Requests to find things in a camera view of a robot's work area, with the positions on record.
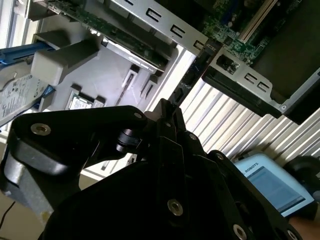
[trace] screw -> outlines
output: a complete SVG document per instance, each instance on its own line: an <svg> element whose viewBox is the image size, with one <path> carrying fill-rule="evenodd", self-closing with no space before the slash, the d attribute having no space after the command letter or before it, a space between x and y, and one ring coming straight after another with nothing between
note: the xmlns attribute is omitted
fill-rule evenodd
<svg viewBox="0 0 320 240"><path fill-rule="evenodd" d="M139 114L139 113L136 112L134 115L135 115L138 119L142 119L141 114Z"/></svg>
<svg viewBox="0 0 320 240"><path fill-rule="evenodd" d="M288 230L288 234L290 235L290 237L293 239L293 240L298 240L298 238L296 237L296 235L294 235L294 233L290 230Z"/></svg>
<svg viewBox="0 0 320 240"><path fill-rule="evenodd" d="M224 156L222 156L220 153L217 153L216 156L218 157L218 159L223 160Z"/></svg>
<svg viewBox="0 0 320 240"><path fill-rule="evenodd" d="M189 137L190 137L192 140L197 140L197 137L196 137L194 134L192 134L192 133L190 133Z"/></svg>
<svg viewBox="0 0 320 240"><path fill-rule="evenodd" d="M238 224L233 225L233 231L240 240L247 239L247 234L245 230L242 227L240 227Z"/></svg>
<svg viewBox="0 0 320 240"><path fill-rule="evenodd" d="M181 216L184 213L184 209L180 202L178 202L176 199L170 199L167 203L168 208L170 212L173 213L175 216Z"/></svg>
<svg viewBox="0 0 320 240"><path fill-rule="evenodd" d="M47 136L51 133L51 128L43 123L35 123L31 126L31 132L40 136Z"/></svg>

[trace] corrugated metal wall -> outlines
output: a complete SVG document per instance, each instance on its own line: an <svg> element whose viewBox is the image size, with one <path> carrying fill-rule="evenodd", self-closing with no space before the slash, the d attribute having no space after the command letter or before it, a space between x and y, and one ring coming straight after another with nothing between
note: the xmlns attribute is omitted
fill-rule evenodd
<svg viewBox="0 0 320 240"><path fill-rule="evenodd" d="M285 116L260 117L200 79L181 106L186 127L206 152L235 158L263 151L278 164L298 155L320 156L320 109L302 125Z"/></svg>

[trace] metal panel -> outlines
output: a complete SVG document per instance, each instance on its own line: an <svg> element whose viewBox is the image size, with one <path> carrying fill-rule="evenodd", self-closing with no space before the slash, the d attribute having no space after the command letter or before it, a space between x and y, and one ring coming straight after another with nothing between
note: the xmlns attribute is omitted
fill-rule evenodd
<svg viewBox="0 0 320 240"><path fill-rule="evenodd" d="M198 55L208 37L154 0L112 0L149 26Z"/></svg>
<svg viewBox="0 0 320 240"><path fill-rule="evenodd" d="M189 131L206 152L220 150L234 159L263 151L284 165L298 155L320 156L320 109L300 126L285 116L260 117L200 79L181 105Z"/></svg>

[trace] green circuit board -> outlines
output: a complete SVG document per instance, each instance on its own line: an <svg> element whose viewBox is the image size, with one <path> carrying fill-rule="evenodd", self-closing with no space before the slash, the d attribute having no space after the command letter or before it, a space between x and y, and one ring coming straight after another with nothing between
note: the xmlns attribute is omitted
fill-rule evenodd
<svg viewBox="0 0 320 240"><path fill-rule="evenodd" d="M144 44L130 34L113 26L102 18L87 12L79 5L75 5L65 0L55 0L49 2L49 7L69 18L72 18L82 25L93 29L116 44L128 49L130 52L154 65L159 70L164 70L168 61L155 52L150 46Z"/></svg>
<svg viewBox="0 0 320 240"><path fill-rule="evenodd" d="M228 52L230 52L232 55L244 61L247 65L250 66L254 63L254 60L261 54L261 52L268 45L268 43L272 40L272 37L266 35L264 37L261 37L260 41L257 43L256 38L263 31L263 27L265 26L265 24L268 24L267 22L262 22L246 43L240 41L238 39L240 32L228 26L227 23L222 23L222 19L224 18L226 11L228 11L228 9L231 8L231 3L234 3L236 1L237 0L217 0L215 4L212 6L213 13L208 14L205 17L205 20L203 22L202 33L209 38L213 38L218 40L219 42L224 43L223 47ZM301 2L302 0L293 0L290 3L288 8L286 8L285 12L277 19L274 25L275 33L281 29L290 13L292 13L296 8L298 8ZM249 17L242 19L238 29L244 29L250 21L250 19L253 17L254 13L255 11L252 11L252 15L249 14Z"/></svg>

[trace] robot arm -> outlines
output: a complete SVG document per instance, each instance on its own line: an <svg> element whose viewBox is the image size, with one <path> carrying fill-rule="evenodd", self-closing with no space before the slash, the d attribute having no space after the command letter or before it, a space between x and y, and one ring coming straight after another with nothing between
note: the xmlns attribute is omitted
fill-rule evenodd
<svg viewBox="0 0 320 240"><path fill-rule="evenodd" d="M81 170L135 157L80 191ZM301 239L219 151L206 154L180 108L25 114L12 123L0 189L46 224L40 239Z"/></svg>

